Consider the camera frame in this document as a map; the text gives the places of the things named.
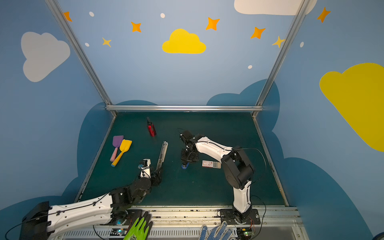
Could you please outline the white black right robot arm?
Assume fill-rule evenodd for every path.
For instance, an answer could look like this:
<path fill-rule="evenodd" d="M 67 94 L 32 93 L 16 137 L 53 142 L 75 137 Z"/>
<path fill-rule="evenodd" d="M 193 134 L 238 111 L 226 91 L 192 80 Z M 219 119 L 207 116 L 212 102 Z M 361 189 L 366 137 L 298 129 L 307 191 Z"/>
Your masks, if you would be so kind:
<path fill-rule="evenodd" d="M 241 147 L 227 147 L 202 135 L 192 135 L 189 131 L 180 134 L 186 145 L 181 152 L 182 168 L 199 161 L 199 154 L 205 154 L 217 160 L 224 170 L 226 180 L 233 187 L 233 208 L 239 220 L 249 215 L 252 208 L 250 186 L 255 168 Z"/>

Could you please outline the front aluminium base frame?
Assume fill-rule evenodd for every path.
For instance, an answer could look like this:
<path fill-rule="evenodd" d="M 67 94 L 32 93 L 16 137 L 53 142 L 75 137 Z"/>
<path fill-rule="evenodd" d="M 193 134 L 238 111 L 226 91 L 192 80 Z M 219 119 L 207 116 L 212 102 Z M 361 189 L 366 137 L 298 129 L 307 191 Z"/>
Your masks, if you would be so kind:
<path fill-rule="evenodd" d="M 228 206 L 139 206 L 129 209 L 123 225 L 98 225 L 97 223 L 66 223 L 51 236 L 51 240 L 121 240 L 140 213 L 151 215 L 153 227 L 149 240 L 196 240 L 203 225 L 209 230 L 227 222 L 233 235 L 239 239 L 253 240 L 307 240 L 309 236 L 299 211 L 293 207 L 253 208 L 248 220 L 238 224 Z"/>

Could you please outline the corner aluminium post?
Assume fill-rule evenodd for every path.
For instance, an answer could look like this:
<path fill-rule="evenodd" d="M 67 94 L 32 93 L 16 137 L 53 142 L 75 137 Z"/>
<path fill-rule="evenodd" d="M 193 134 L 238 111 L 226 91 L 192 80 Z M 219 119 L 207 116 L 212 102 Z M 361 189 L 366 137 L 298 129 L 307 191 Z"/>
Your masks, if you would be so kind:
<path fill-rule="evenodd" d="M 262 88 L 262 91 L 258 97 L 256 107 L 257 109 L 252 112 L 252 117 L 255 120 L 258 113 L 263 110 L 263 104 L 265 99 L 267 98 L 267 95 L 279 73 L 279 70 L 281 66 L 283 65 L 283 62 L 289 52 L 289 49 L 303 23 L 303 20 L 306 16 L 307 9 L 309 9 L 310 3 L 312 1 L 310 0 L 304 0 L 300 3 L 298 11 L 292 21 L 292 24 L 287 32 L 286 40 L 283 42 L 283 46 L 280 47 L 278 56 L 275 60 L 275 63 L 273 65 L 273 68 L 270 72 L 269 77 L 266 80 L 266 83 L 264 84 L 264 87 Z"/>
<path fill-rule="evenodd" d="M 86 53 L 79 42 L 77 36 L 75 35 L 74 31 L 72 30 L 69 21 L 66 19 L 64 12 L 59 4 L 58 1 L 53 0 L 45 0 L 46 4 L 48 5 L 51 13 L 55 17 L 56 21 L 58 22 L 59 26 L 61 27 L 62 31 L 64 32 L 65 36 L 67 37 L 68 41 L 70 42 L 71 46 L 73 47 L 76 55 L 78 56 L 80 62 L 82 63 L 83 67 L 85 68 L 87 74 L 89 75 L 91 81 L 93 82 L 94 86 L 96 87 L 98 93 L 100 94 L 101 98 L 103 99 L 104 103 L 106 104 L 106 107 L 109 105 L 113 105 L 110 97 L 107 94 L 107 91 L 105 90 L 101 80 L 99 79 L 97 73 L 95 72 L 91 62 L 89 61 L 88 57 L 86 56 Z"/>

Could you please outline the green work glove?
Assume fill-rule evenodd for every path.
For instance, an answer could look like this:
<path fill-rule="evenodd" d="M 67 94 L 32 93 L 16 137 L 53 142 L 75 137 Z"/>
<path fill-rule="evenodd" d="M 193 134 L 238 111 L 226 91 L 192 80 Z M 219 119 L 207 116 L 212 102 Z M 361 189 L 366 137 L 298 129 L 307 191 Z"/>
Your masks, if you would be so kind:
<path fill-rule="evenodd" d="M 149 212 L 145 212 L 143 216 L 135 220 L 124 240 L 146 240 L 152 226 L 151 215 Z"/>

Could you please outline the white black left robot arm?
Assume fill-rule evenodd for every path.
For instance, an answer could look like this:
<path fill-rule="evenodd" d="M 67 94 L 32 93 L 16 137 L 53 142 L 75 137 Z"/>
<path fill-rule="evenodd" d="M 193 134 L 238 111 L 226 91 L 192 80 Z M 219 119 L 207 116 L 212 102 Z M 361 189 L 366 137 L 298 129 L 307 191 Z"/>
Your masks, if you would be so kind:
<path fill-rule="evenodd" d="M 22 220 L 21 240 L 47 240 L 90 225 L 121 225 L 127 210 L 139 204 L 162 181 L 162 170 L 144 174 L 132 184 L 87 201 L 51 206 L 37 204 Z"/>

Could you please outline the red metal bottle black cap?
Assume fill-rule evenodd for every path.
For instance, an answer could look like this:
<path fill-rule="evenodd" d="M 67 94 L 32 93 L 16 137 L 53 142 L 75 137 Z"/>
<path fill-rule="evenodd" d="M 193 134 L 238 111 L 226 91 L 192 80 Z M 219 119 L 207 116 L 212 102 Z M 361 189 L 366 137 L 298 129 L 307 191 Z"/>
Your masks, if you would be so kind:
<path fill-rule="evenodd" d="M 155 125 L 148 117 L 147 117 L 147 128 L 151 137 L 155 137 L 157 135 Z"/>

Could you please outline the horizontal aluminium back rail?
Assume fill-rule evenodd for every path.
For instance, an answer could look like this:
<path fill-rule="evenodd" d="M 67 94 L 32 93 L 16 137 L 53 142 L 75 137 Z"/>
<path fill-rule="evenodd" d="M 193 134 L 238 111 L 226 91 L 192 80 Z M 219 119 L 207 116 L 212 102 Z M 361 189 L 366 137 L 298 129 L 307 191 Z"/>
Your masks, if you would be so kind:
<path fill-rule="evenodd" d="M 107 105 L 106 110 L 117 112 L 261 112 L 262 106 L 158 106 Z"/>

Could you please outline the red white staple box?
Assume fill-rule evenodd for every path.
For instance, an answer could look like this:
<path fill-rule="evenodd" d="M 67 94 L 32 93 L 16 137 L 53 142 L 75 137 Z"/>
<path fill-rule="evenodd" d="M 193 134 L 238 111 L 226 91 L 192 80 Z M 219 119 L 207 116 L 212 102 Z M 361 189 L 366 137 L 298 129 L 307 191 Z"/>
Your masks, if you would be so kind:
<path fill-rule="evenodd" d="M 205 161 L 205 160 L 203 160 L 202 167 L 204 167 L 204 168 L 220 169 L 222 167 L 222 164 L 220 162 L 213 162 L 213 161 Z"/>

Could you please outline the blue dotted white glove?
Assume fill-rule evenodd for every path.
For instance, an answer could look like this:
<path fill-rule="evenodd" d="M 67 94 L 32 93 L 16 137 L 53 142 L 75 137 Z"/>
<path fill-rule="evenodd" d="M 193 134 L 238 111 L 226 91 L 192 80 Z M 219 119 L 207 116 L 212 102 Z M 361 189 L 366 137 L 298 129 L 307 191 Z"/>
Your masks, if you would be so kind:
<path fill-rule="evenodd" d="M 236 240 L 233 230 L 228 227 L 226 221 L 220 226 L 214 227 L 210 232 L 207 225 L 203 225 L 200 230 L 199 240 Z"/>

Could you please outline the left corner aluminium post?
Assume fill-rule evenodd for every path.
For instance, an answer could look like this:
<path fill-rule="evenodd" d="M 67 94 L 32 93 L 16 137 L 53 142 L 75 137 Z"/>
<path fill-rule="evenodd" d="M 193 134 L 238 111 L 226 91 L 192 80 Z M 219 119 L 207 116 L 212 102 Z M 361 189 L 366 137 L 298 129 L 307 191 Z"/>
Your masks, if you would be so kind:
<path fill-rule="evenodd" d="M 93 82 L 94 86 L 96 87 L 98 93 L 100 94 L 101 98 L 103 99 L 104 103 L 106 104 L 106 107 L 109 105 L 113 105 L 110 97 L 107 94 L 107 91 L 105 90 L 101 80 L 99 79 L 97 73 L 95 72 L 91 62 L 89 61 L 88 57 L 86 56 L 86 53 L 79 42 L 77 36 L 75 35 L 74 31 L 72 30 L 69 21 L 66 19 L 64 12 L 59 4 L 58 1 L 53 0 L 45 0 L 46 4 L 48 5 L 51 13 L 55 17 L 56 21 L 58 22 L 59 26 L 61 27 L 62 31 L 64 32 L 65 36 L 67 37 L 68 41 L 70 42 L 71 46 L 73 47 L 76 55 L 78 56 L 80 62 L 82 63 L 83 67 L 85 68 L 87 74 L 89 75 L 91 81 Z"/>

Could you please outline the yellow spatula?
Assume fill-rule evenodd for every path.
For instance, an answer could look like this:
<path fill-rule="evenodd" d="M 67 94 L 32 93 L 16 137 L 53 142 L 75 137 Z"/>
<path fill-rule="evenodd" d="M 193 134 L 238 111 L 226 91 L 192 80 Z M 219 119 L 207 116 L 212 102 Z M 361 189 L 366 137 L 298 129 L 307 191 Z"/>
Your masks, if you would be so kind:
<path fill-rule="evenodd" d="M 112 167 L 115 167 L 117 164 L 118 164 L 118 162 L 120 161 L 120 159 L 122 158 L 122 156 L 123 156 L 123 154 L 125 153 L 125 152 L 127 152 L 129 149 L 130 149 L 130 147 L 131 147 L 131 145 L 132 145 L 132 142 L 133 141 L 131 141 L 131 140 L 123 140 L 122 141 L 122 143 L 121 143 L 121 145 L 120 145 L 120 154 L 115 158 L 115 160 L 112 162 L 112 164 L 111 164 L 111 166 Z"/>

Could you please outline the right corner aluminium post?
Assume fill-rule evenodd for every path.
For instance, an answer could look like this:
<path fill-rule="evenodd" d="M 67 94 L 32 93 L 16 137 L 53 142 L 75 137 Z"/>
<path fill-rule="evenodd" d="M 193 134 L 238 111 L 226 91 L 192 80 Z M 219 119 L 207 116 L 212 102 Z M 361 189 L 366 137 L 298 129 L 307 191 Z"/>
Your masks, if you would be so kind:
<path fill-rule="evenodd" d="M 312 1 L 310 0 L 304 0 L 300 3 L 298 11 L 292 21 L 292 24 L 287 32 L 286 40 L 283 42 L 283 46 L 280 47 L 278 56 L 275 60 L 275 63 L 273 65 L 273 68 L 270 72 L 269 77 L 266 80 L 266 83 L 264 84 L 264 87 L 262 88 L 262 91 L 258 97 L 256 107 L 257 109 L 252 112 L 252 117 L 255 120 L 258 113 L 263 110 L 263 104 L 265 99 L 267 98 L 267 95 L 279 73 L 279 70 L 281 66 L 283 65 L 283 62 L 289 52 L 289 49 L 303 23 L 303 20 L 306 16 L 307 9 L 309 9 L 310 3 Z"/>

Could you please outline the long metal stapler magazine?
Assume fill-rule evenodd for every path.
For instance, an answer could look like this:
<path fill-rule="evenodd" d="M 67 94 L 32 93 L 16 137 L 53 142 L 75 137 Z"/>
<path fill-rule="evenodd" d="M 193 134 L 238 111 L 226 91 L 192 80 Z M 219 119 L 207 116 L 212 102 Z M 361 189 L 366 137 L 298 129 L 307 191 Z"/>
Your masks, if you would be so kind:
<path fill-rule="evenodd" d="M 165 161 L 165 156 L 166 156 L 166 153 L 167 153 L 168 145 L 169 145 L 169 143 L 167 141 L 164 141 L 163 144 L 162 144 L 162 148 L 161 148 L 161 152 L 160 152 L 160 156 L 159 156 L 158 163 L 157 163 L 157 168 L 156 168 L 156 171 L 158 171 L 158 172 L 162 168 L 162 165 L 163 165 L 163 163 Z"/>

